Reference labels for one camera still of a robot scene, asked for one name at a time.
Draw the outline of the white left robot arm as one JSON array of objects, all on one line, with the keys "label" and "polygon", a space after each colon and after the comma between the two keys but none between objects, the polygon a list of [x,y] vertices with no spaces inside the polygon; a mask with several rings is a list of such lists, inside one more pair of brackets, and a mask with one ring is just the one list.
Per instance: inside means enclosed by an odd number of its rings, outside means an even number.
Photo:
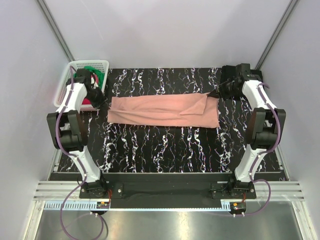
[{"label": "white left robot arm", "polygon": [[103,198],[108,193],[108,184],[88,149],[88,133],[80,113],[84,99],[98,110],[106,102],[106,97],[90,70],[70,66],[69,71],[63,101],[46,117],[48,128],[54,147],[78,168],[82,177],[78,184],[81,193],[87,198]]}]

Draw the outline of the pink printed t-shirt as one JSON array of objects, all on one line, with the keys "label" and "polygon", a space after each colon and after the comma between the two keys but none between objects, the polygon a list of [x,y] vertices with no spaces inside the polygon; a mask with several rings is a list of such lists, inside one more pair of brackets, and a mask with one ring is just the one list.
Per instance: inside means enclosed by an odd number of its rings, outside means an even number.
[{"label": "pink printed t-shirt", "polygon": [[219,124],[217,98],[206,93],[113,97],[107,121],[160,127],[215,129]]}]

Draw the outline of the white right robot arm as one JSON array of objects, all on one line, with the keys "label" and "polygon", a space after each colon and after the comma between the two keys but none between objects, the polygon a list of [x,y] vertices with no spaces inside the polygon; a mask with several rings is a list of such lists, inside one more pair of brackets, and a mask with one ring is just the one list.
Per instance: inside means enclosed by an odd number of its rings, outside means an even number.
[{"label": "white right robot arm", "polygon": [[268,84],[261,76],[261,71],[252,70],[248,63],[224,65],[219,85],[209,93],[209,97],[223,100],[246,98],[252,109],[245,132],[246,148],[242,159],[225,186],[213,189],[213,194],[235,199],[247,193],[253,194],[255,173],[261,161],[281,141],[287,114],[272,103],[265,91]]}]

